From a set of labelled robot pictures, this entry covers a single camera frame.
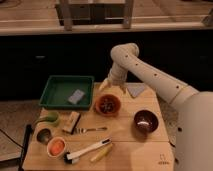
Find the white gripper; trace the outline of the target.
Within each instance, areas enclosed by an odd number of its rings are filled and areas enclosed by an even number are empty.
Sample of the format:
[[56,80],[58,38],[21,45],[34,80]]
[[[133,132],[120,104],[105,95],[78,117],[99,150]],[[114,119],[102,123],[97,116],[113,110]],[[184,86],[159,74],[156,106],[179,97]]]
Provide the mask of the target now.
[[99,91],[103,91],[110,86],[119,86],[122,92],[126,93],[127,71],[121,67],[112,67],[105,79],[99,86]]

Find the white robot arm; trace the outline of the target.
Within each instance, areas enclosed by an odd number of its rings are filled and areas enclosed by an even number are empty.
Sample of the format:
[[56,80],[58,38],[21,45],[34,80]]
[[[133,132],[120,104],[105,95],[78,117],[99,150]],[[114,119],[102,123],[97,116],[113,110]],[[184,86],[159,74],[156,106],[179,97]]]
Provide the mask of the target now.
[[143,62],[135,43],[114,46],[110,56],[113,65],[99,90],[115,85],[125,92],[130,71],[179,114],[174,171],[213,171],[213,92],[198,91]]

